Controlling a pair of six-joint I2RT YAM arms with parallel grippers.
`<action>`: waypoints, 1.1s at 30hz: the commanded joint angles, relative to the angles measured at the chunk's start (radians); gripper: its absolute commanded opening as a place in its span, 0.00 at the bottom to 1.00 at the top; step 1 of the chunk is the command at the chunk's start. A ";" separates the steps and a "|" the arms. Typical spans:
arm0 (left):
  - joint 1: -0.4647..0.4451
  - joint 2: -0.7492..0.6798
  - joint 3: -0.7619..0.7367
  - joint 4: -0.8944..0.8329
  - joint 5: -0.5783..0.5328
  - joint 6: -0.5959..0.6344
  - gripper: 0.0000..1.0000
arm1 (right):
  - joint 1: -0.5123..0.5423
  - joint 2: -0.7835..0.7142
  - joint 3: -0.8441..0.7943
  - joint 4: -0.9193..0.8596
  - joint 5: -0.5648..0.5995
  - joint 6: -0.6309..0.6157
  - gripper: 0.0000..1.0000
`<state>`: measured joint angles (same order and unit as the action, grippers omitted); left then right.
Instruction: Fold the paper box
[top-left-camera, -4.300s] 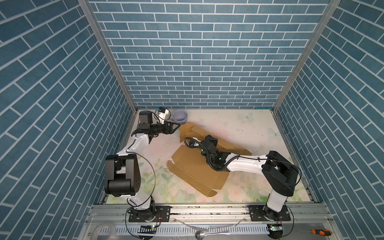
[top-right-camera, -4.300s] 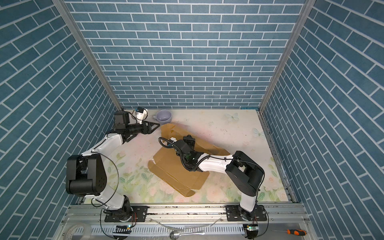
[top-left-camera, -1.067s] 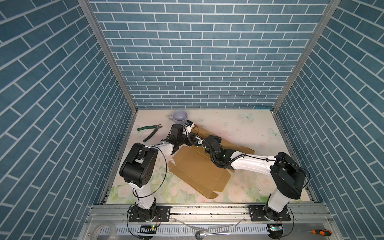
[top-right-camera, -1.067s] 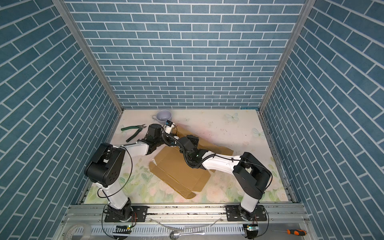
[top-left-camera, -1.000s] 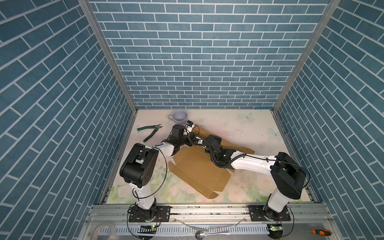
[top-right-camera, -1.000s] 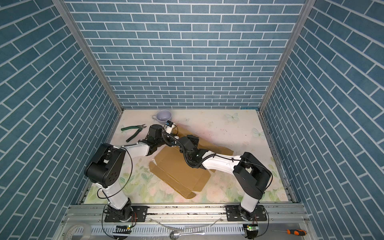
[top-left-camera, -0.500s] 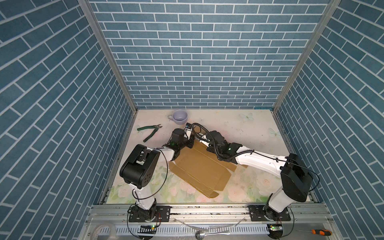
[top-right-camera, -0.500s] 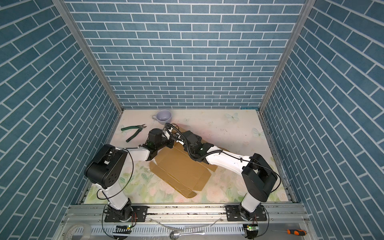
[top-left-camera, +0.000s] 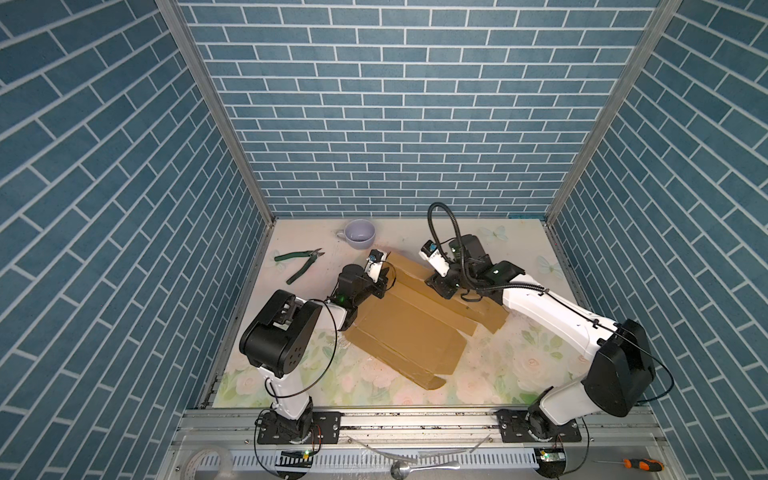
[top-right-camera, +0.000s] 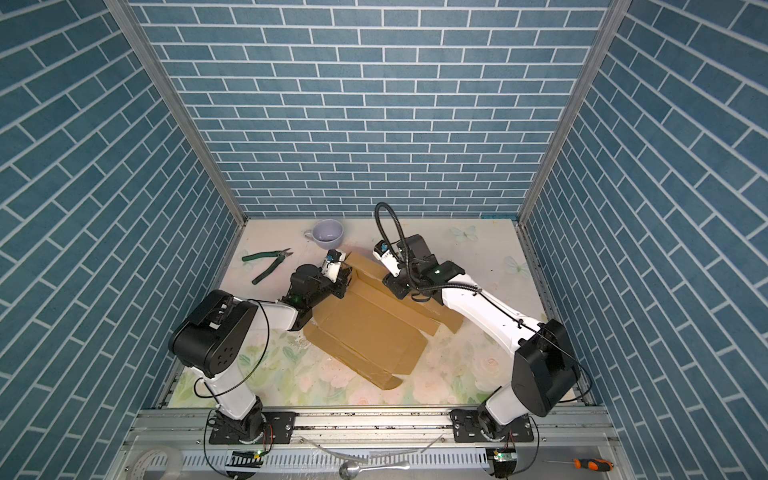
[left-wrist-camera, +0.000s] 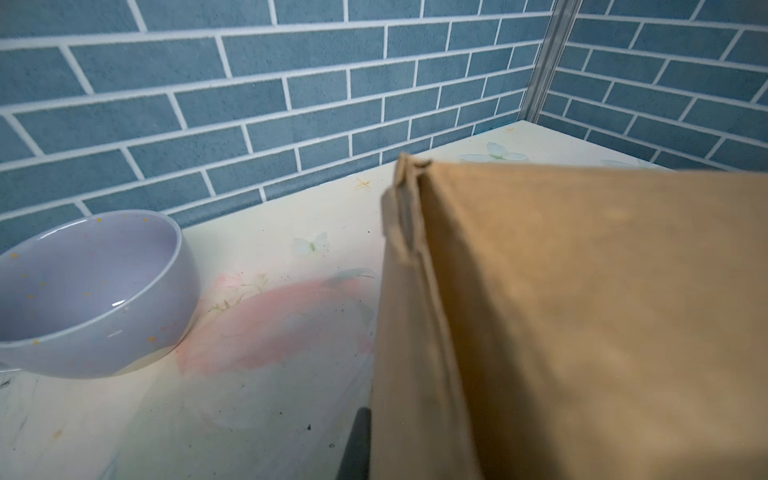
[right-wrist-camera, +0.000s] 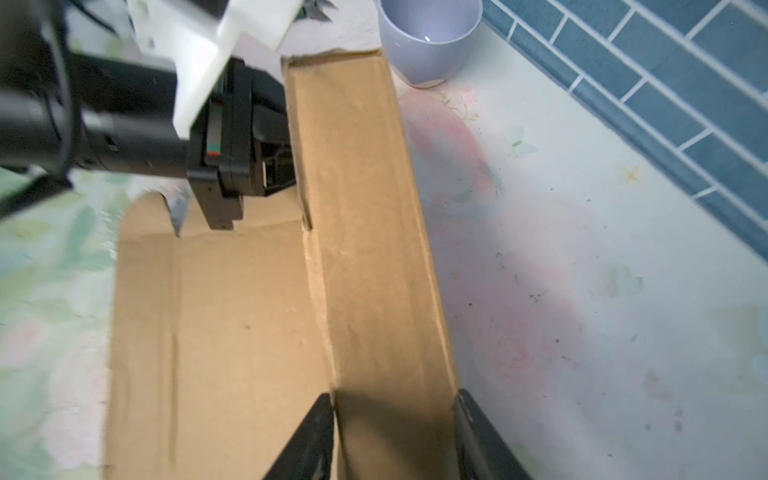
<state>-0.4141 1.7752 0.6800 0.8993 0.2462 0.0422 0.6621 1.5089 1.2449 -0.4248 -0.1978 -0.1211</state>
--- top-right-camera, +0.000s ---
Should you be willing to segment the brown cardboard box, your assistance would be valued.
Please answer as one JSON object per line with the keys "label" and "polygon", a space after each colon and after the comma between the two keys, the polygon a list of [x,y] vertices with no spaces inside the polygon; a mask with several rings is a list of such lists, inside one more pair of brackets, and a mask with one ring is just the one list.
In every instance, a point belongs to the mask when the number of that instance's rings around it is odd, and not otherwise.
{"label": "brown cardboard box", "polygon": [[464,320],[435,301],[399,300],[383,284],[387,269],[352,253],[351,282],[343,298],[330,296],[313,308],[305,338],[381,390],[402,384],[441,325],[457,332]]}

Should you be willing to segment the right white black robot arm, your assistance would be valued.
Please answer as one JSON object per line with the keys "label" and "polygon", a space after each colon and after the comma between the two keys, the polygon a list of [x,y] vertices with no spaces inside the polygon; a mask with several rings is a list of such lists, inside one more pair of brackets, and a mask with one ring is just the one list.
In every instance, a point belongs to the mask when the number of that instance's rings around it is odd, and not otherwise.
{"label": "right white black robot arm", "polygon": [[479,408],[486,429],[523,415],[546,416],[579,381],[578,361],[561,323],[527,316],[486,292],[455,263],[438,263],[421,236],[393,245],[381,240],[373,253],[389,271],[383,283],[396,297],[420,294],[461,314],[512,358],[509,383]]}

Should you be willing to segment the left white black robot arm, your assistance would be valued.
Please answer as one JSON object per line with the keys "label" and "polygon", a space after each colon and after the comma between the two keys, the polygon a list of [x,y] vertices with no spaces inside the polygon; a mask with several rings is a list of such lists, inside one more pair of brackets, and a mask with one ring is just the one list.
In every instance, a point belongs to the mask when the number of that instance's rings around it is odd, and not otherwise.
{"label": "left white black robot arm", "polygon": [[240,423],[256,418],[258,398],[246,386],[236,362],[257,319],[263,319],[267,332],[300,331],[322,301],[344,297],[351,273],[344,261],[301,265],[290,277],[287,294],[276,302],[213,290],[176,328],[168,348],[203,380],[221,417]]}

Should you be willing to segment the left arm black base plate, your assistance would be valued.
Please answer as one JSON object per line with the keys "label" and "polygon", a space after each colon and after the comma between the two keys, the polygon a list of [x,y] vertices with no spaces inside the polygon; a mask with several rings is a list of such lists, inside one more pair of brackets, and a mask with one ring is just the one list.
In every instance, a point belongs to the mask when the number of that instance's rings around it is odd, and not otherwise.
{"label": "left arm black base plate", "polygon": [[233,420],[216,411],[207,422],[207,440],[212,445],[289,444],[296,417],[290,411],[258,411],[242,420]]}

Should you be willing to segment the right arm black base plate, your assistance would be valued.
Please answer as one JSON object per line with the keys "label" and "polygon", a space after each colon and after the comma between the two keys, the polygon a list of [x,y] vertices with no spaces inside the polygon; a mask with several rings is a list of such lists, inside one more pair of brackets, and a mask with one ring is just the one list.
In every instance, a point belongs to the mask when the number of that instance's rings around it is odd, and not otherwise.
{"label": "right arm black base plate", "polygon": [[532,425],[526,415],[501,425],[485,411],[453,409],[449,419],[456,443],[529,443],[534,440]]}

